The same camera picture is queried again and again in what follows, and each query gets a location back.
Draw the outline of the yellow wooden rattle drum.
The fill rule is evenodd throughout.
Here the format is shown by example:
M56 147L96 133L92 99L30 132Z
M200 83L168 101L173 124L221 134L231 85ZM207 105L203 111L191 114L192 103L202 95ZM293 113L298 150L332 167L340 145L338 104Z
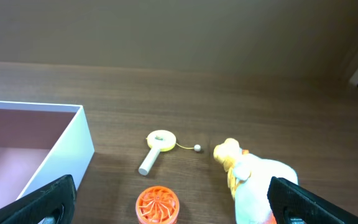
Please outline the yellow wooden rattle drum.
M149 153L141 163L138 171L141 175L148 175L155 161L157 160L161 152L167 152L172 150L175 146L182 149L192 150L195 152L201 152L201 146L195 144L193 147L185 147L177 142L176 136L167 130L152 131L147 137L147 145L150 148Z

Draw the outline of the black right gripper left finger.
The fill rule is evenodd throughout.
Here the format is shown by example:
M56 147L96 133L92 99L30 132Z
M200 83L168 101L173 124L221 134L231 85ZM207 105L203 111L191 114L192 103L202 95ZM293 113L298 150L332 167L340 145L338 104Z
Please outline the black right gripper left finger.
M44 185L0 209L0 224L71 223L76 203L72 175Z

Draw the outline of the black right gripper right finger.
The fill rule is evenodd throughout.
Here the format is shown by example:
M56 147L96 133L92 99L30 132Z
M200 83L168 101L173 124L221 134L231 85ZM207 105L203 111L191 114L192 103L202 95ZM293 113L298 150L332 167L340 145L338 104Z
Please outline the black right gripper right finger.
M358 217L283 177L272 177L268 201L278 224L348 224Z

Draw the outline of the orange plastic wheel toy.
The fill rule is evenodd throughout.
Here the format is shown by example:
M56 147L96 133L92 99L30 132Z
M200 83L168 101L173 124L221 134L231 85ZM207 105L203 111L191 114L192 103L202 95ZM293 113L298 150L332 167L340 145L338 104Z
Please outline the orange plastic wheel toy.
M180 202L174 191L156 185L137 198L135 212L140 224L176 224Z

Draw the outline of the white plush duck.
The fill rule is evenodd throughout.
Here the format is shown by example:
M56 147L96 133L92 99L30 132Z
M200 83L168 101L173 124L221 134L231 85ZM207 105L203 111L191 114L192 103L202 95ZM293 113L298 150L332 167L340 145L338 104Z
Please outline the white plush duck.
M271 159L263 159L239 142L227 138L213 151L215 161L227 173L227 186L235 206L237 223L275 223L276 219L267 197L272 177L283 177L294 184L298 176L290 166Z

